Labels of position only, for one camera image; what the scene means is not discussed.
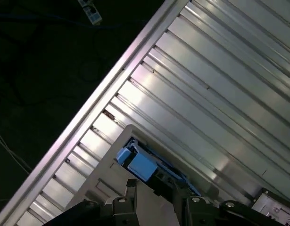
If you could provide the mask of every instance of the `screw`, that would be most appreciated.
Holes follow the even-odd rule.
[[[234,203],[231,203],[231,202],[227,202],[225,205],[226,205],[227,207],[230,207],[230,208],[232,208],[232,207],[235,206]]]
[[[192,198],[192,201],[193,201],[193,202],[199,202],[200,199],[199,199],[199,198]]]

